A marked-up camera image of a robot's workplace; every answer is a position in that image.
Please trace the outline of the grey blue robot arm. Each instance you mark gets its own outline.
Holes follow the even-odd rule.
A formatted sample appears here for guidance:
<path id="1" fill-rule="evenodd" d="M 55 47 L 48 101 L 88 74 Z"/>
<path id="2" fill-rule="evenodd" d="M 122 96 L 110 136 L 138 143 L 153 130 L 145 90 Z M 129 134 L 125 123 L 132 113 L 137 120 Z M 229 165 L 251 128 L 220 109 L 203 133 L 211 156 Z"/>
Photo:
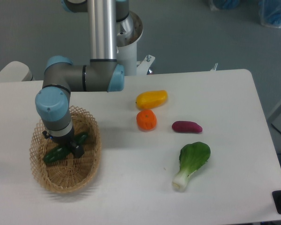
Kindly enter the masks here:
<path id="1" fill-rule="evenodd" d="M 84 154 L 74 139 L 69 111 L 72 92 L 122 91 L 124 66 L 117 62 L 116 23 L 129 16 L 127 0 L 63 0 L 68 12 L 87 12 L 90 31 L 90 61 L 75 66 L 69 58 L 51 57 L 44 71 L 42 89 L 36 95 L 36 110 L 41 117 L 46 139 L 65 146 L 75 158 Z"/>

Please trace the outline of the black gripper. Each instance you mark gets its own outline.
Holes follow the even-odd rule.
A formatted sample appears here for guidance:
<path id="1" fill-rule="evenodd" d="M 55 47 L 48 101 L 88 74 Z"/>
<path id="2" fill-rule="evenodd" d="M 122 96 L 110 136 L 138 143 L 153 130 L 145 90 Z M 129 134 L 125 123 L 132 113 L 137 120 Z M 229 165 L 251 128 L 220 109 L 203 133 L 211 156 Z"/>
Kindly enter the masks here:
<path id="1" fill-rule="evenodd" d="M 44 130 L 42 135 L 45 139 L 50 139 L 54 143 L 65 145 L 68 152 L 71 152 L 75 158 L 81 158 L 84 155 L 82 144 L 74 140 L 74 130 L 70 131 L 47 131 Z"/>

